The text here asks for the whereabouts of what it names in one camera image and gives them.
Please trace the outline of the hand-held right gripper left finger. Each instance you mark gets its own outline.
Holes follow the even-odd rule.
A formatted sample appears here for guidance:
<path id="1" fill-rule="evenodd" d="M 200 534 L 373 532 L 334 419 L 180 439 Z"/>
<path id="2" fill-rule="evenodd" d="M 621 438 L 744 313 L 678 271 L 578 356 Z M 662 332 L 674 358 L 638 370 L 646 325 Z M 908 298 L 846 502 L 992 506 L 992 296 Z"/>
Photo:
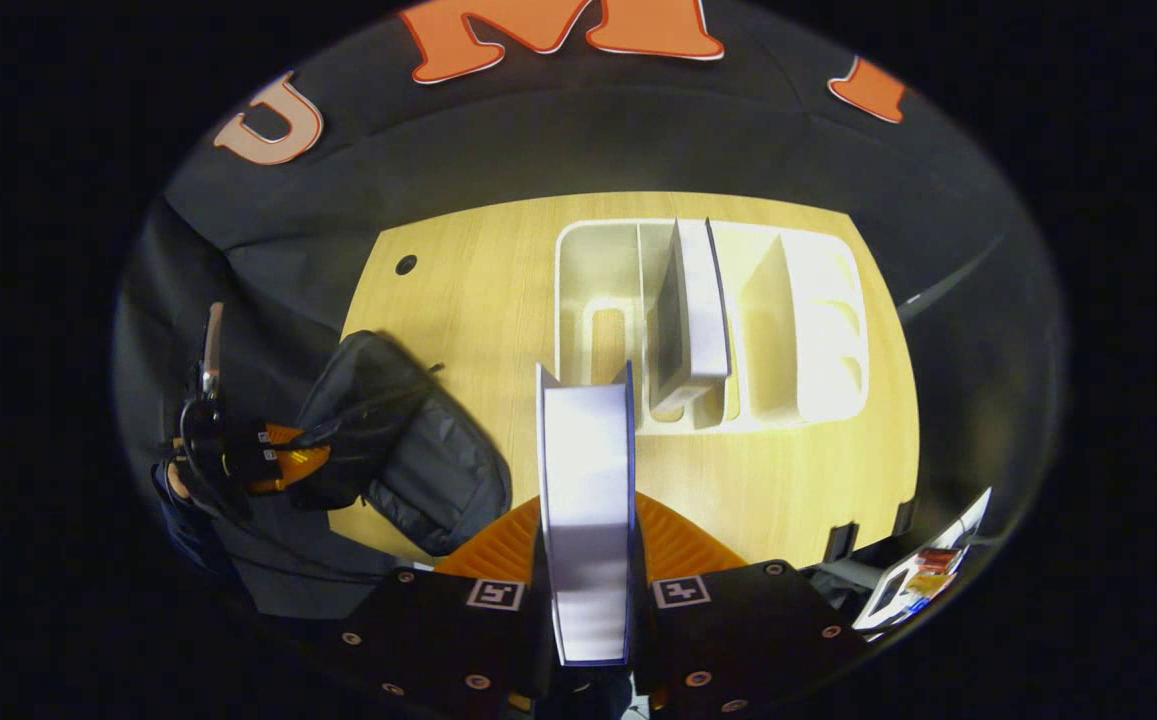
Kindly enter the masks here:
<path id="1" fill-rule="evenodd" d="M 318 659 L 412 717 L 532 717 L 551 686 L 541 507 L 532 498 L 435 570 L 395 570 Z"/>

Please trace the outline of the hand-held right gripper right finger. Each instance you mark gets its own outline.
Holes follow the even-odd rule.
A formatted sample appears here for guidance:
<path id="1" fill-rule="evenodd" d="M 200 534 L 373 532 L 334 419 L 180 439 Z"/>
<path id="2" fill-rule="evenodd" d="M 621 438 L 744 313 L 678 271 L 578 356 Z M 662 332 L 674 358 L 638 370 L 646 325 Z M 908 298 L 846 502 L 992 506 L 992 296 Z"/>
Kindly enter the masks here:
<path id="1" fill-rule="evenodd" d="M 633 563 L 633 683 L 653 717 L 779 714 L 869 652 L 788 561 L 743 560 L 642 493 Z"/>

